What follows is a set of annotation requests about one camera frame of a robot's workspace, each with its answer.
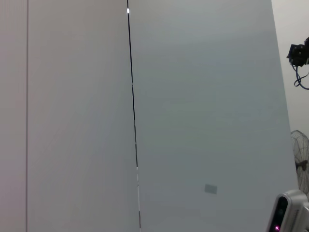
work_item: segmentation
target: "white backdrop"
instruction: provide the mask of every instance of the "white backdrop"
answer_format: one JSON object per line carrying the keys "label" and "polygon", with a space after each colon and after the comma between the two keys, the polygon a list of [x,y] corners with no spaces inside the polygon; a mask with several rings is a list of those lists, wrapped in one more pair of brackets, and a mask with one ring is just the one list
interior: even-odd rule
{"label": "white backdrop", "polygon": [[0,231],[26,229],[27,2],[0,0]]}
{"label": "white backdrop", "polygon": [[125,0],[29,1],[28,103],[28,231],[139,231]]}
{"label": "white backdrop", "polygon": [[264,231],[297,187],[271,1],[129,4],[142,231]]}

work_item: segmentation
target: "gray panel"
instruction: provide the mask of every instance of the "gray panel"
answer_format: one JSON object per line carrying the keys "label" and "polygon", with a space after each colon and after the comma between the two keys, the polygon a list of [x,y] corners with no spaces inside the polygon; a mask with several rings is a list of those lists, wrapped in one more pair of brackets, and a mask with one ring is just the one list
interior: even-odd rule
{"label": "gray panel", "polygon": [[271,1],[129,3],[143,232],[264,231],[297,188]]}
{"label": "gray panel", "polygon": [[0,231],[26,229],[27,1],[0,0]]}
{"label": "gray panel", "polygon": [[30,0],[29,232],[137,232],[125,0]]}

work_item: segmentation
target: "black line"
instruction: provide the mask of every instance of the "black line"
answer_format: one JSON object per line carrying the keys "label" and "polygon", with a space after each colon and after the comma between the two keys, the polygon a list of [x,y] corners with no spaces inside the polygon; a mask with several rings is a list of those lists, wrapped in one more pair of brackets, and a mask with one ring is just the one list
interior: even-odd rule
{"label": "black line", "polygon": [[26,37],[26,232],[28,232],[28,74],[29,74],[29,0],[27,0]]}
{"label": "black line", "polygon": [[[126,0],[126,4],[127,4],[127,8],[129,9],[129,0]],[[135,156],[136,156],[136,166],[138,167],[137,144],[136,144],[136,126],[135,126],[134,86],[133,86],[133,67],[132,67],[132,49],[131,49],[131,30],[130,30],[129,14],[127,14],[127,23],[128,23],[128,29],[129,29],[129,46],[130,46],[130,62],[131,62],[132,100],[133,100],[133,117],[134,117],[134,136],[135,136]]]}

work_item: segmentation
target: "black cable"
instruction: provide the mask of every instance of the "black cable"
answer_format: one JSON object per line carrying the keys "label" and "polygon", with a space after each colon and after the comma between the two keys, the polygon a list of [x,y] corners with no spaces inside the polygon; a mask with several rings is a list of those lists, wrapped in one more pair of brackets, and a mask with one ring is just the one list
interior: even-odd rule
{"label": "black cable", "polygon": [[300,77],[300,75],[298,74],[298,66],[294,66],[291,62],[290,62],[290,65],[292,66],[292,68],[294,69],[294,71],[296,73],[296,81],[294,82],[294,86],[295,87],[301,86],[303,89],[309,90],[309,88],[306,88],[301,84],[301,79],[307,77],[309,75],[309,73],[305,76]]}

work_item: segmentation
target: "black camera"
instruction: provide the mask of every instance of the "black camera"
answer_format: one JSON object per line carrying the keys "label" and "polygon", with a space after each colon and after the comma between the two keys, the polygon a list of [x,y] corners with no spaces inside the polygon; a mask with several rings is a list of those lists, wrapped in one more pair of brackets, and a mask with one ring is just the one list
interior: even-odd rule
{"label": "black camera", "polygon": [[309,38],[305,40],[304,44],[292,44],[287,58],[290,64],[295,67],[303,67],[305,64],[309,64]]}
{"label": "black camera", "polygon": [[284,196],[279,197],[274,212],[273,220],[268,232],[280,231],[287,207],[288,207],[288,200]]}
{"label": "black camera", "polygon": [[280,194],[275,201],[266,232],[309,231],[309,202],[300,190]]}

